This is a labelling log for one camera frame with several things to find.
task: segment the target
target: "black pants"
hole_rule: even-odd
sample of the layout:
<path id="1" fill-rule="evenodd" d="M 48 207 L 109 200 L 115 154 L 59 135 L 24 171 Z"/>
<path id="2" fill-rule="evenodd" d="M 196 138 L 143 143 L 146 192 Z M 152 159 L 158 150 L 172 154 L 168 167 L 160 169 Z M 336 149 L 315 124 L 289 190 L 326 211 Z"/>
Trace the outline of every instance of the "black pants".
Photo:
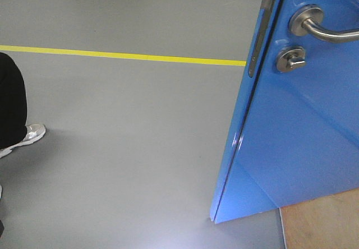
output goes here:
<path id="1" fill-rule="evenodd" d="M 0 149 L 16 144 L 26 136 L 26 116 L 24 79 L 14 61 L 0 53 Z"/>

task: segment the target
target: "epoxy floor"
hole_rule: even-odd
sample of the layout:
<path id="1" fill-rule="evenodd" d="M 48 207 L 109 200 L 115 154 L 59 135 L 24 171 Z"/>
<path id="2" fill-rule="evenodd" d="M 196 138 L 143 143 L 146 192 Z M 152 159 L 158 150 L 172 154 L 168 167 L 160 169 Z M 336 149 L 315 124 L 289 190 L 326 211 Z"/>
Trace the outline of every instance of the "epoxy floor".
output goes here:
<path id="1" fill-rule="evenodd" d="M 89 23 L 91 7 L 81 0 L 19 0 L 8 4 L 12 12 L 0 1 L 2 17 L 8 17 L 0 19 L 2 44 L 222 59 L 246 58 L 251 36 L 241 41 L 236 31 L 252 34 L 257 10 L 243 29 L 236 11 L 247 17 L 243 9 L 260 4 L 229 0 L 229 8 L 216 11 L 238 30 L 222 31 L 222 23 L 211 24 L 208 16 L 184 19 L 182 29 L 189 32 L 183 36 L 170 14 L 185 15 L 173 9 L 182 0 L 140 1 L 161 13 L 153 13 L 158 25 L 137 28 L 129 20 L 141 20 L 135 16 L 144 14 L 145 5 L 137 5 L 137 12 L 123 6 L 121 26 L 111 25 L 119 24 L 118 15 L 101 12 L 106 25 L 98 26 Z M 186 3 L 210 10 L 207 1 Z M 71 30 L 75 7 L 83 30 Z M 39 20 L 42 26 L 36 26 Z M 208 29 L 201 34 L 192 25 Z M 151 33 L 137 41 L 139 31 Z M 6 227 L 0 248 L 284 248 L 277 211 L 218 225 L 209 220 L 243 68 L 7 53 L 24 75 L 28 122 L 43 122 L 48 132 L 0 160 L 0 218 Z"/>

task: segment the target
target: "door handle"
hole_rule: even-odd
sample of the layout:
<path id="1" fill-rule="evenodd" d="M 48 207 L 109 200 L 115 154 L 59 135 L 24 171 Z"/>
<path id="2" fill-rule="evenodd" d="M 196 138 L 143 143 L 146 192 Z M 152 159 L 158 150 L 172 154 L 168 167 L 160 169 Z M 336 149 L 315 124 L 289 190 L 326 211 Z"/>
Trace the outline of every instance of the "door handle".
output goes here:
<path id="1" fill-rule="evenodd" d="M 315 4 L 300 8 L 289 21 L 289 30 L 296 36 L 311 34 L 330 43 L 346 43 L 359 40 L 359 29 L 333 31 L 320 25 L 324 11 Z"/>

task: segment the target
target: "door lock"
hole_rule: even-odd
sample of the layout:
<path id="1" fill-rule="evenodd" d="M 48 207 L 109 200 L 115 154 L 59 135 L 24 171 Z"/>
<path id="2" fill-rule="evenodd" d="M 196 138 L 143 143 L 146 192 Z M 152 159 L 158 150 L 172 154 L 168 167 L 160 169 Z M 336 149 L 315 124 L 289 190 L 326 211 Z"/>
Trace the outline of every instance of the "door lock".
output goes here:
<path id="1" fill-rule="evenodd" d="M 283 49 L 277 56 L 277 69 L 280 72 L 289 72 L 305 64 L 305 50 L 301 46 Z"/>

